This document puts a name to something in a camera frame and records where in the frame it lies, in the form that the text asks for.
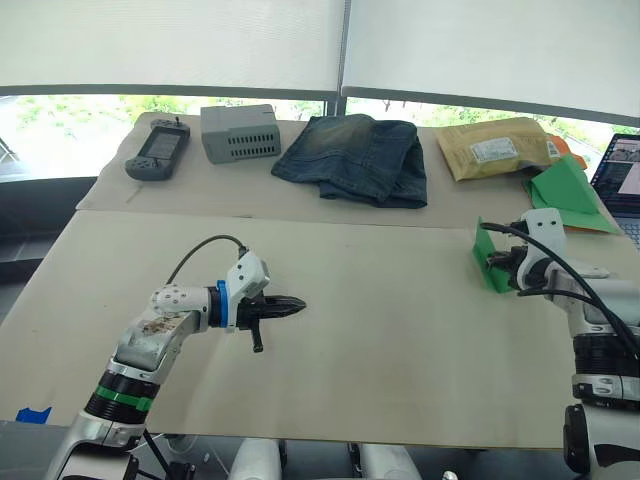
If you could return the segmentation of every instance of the laptop screen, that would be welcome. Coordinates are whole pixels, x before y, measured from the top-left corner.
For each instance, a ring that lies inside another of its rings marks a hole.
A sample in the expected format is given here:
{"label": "laptop screen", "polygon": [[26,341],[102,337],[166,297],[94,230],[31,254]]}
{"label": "laptop screen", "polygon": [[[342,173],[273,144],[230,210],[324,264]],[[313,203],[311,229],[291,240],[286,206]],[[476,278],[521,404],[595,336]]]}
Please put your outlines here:
{"label": "laptop screen", "polygon": [[613,136],[591,185],[612,215],[640,217],[640,135]]}

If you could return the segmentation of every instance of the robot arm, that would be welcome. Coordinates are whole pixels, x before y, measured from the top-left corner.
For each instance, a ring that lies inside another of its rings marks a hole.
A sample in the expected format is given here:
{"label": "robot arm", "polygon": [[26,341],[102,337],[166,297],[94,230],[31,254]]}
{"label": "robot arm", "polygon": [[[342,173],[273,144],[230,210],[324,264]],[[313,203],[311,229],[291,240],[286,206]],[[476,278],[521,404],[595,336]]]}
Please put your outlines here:
{"label": "robot arm", "polygon": [[135,470],[126,452],[145,431],[145,420],[191,334],[209,327],[251,330],[254,352],[262,351],[259,322],[284,317],[306,304],[295,297],[267,296],[267,266],[247,251],[215,287],[166,285],[127,328],[96,390],[78,413],[45,476],[46,480],[129,478]]}
{"label": "robot arm", "polygon": [[[565,256],[566,238],[556,209],[530,210],[510,228]],[[590,472],[592,479],[639,479],[640,361],[634,352],[640,338],[640,290],[602,268],[569,262],[578,280],[532,244],[495,252],[487,264],[509,273],[518,295],[544,295],[567,314],[576,367],[572,390],[582,401],[565,410],[567,465],[578,473]],[[624,323],[631,348],[587,290]]]}

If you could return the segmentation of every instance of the cable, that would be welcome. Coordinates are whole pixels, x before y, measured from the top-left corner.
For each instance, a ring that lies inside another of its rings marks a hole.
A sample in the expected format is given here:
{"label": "cable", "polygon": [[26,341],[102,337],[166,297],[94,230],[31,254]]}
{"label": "cable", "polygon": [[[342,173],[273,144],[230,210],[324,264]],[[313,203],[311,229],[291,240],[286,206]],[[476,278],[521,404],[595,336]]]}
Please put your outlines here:
{"label": "cable", "polygon": [[158,459],[158,462],[162,466],[162,469],[164,470],[164,473],[167,474],[167,479],[168,480],[174,480],[173,475],[171,474],[171,470],[169,470],[169,464],[167,463],[167,461],[162,456],[162,452],[160,452],[160,449],[156,445],[156,442],[153,441],[153,437],[151,436],[151,434],[149,433],[149,431],[146,428],[144,429],[144,432],[142,432],[142,436],[144,437],[145,441],[147,442],[147,445],[149,445],[149,448],[151,449],[153,454]]}
{"label": "cable", "polygon": [[144,470],[138,470],[138,475],[140,475],[141,477],[150,478],[151,480],[162,480],[160,477],[156,477],[152,473],[145,472]]}
{"label": "cable", "polygon": [[578,272],[576,272],[571,265],[569,265],[566,261],[562,259],[557,253],[551,250],[549,247],[540,243],[533,237],[530,237],[526,233],[521,232],[513,227],[509,227],[506,225],[501,225],[499,223],[491,223],[491,222],[483,222],[480,224],[480,227],[485,230],[491,230],[494,232],[500,233],[509,233],[511,235],[515,235],[516,237],[520,237],[526,242],[530,243],[534,247],[538,248],[540,251],[549,256],[552,260],[554,260],[558,265],[560,265],[569,275],[571,275],[574,280],[582,287],[582,289],[589,294],[591,299],[596,302],[596,306],[602,311],[602,314],[605,316],[613,331],[620,337],[620,340],[624,344],[625,348],[628,352],[635,358],[640,358],[640,346],[638,345],[633,333],[629,329],[629,327],[618,317],[614,312],[609,310],[609,308],[604,304],[602,299],[598,296],[593,288],[586,282],[584,278],[580,276]]}
{"label": "cable", "polygon": [[555,288],[538,290],[537,288],[530,288],[528,290],[521,290],[518,292],[519,297],[533,297],[534,295],[562,295],[563,297],[571,297],[571,298],[575,298],[576,300],[581,300],[584,303],[588,303],[589,305],[592,305],[597,309],[600,309],[598,304],[591,298],[585,295],[580,295],[579,293],[576,293],[576,292],[572,292],[570,290],[560,290]]}
{"label": "cable", "polygon": [[178,272],[180,271],[180,269],[184,266],[185,263],[187,263],[187,260],[189,260],[191,258],[191,256],[196,253],[198,250],[200,250],[202,247],[204,247],[205,245],[207,245],[208,243],[211,243],[215,240],[230,240],[233,243],[235,243],[236,245],[238,245],[238,249],[240,250],[240,256],[244,255],[245,252],[247,251],[247,247],[245,247],[242,242],[240,240],[238,240],[236,237],[231,236],[231,235],[214,235],[213,237],[209,237],[203,241],[201,241],[198,245],[196,245],[195,247],[193,247],[189,253],[187,253],[184,258],[180,261],[180,263],[178,264],[178,266],[173,270],[173,272],[171,273],[171,275],[169,276],[169,279],[167,280],[167,284],[173,282],[174,278],[176,278],[176,275],[178,275]]}
{"label": "cable", "polygon": [[224,466],[224,463],[222,462],[222,459],[220,458],[220,455],[218,455],[218,452],[216,452],[215,448],[212,448],[211,451],[213,452],[213,456],[216,457],[216,460],[218,461],[218,465],[220,465],[222,467],[222,470],[224,470],[224,473],[228,477],[229,476],[229,470],[227,469],[227,467]]}

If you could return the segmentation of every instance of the blue ring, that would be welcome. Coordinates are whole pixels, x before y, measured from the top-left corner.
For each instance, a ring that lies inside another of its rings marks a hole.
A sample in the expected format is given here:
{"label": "blue ring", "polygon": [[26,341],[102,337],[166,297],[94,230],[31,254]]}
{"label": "blue ring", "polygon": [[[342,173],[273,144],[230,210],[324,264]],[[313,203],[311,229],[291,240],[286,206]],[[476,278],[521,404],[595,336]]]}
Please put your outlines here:
{"label": "blue ring", "polygon": [[217,287],[220,292],[220,326],[226,328],[229,322],[227,283],[224,280],[218,280]]}

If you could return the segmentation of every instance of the denim jeans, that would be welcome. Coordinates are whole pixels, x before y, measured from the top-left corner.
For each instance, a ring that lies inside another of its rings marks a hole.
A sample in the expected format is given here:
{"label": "denim jeans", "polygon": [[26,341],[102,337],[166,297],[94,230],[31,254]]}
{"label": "denim jeans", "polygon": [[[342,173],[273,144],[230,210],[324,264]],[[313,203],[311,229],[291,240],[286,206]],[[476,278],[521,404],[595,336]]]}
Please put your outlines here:
{"label": "denim jeans", "polygon": [[322,198],[376,207],[427,205],[427,177],[415,125],[367,115],[312,117],[271,169],[296,183],[317,183]]}

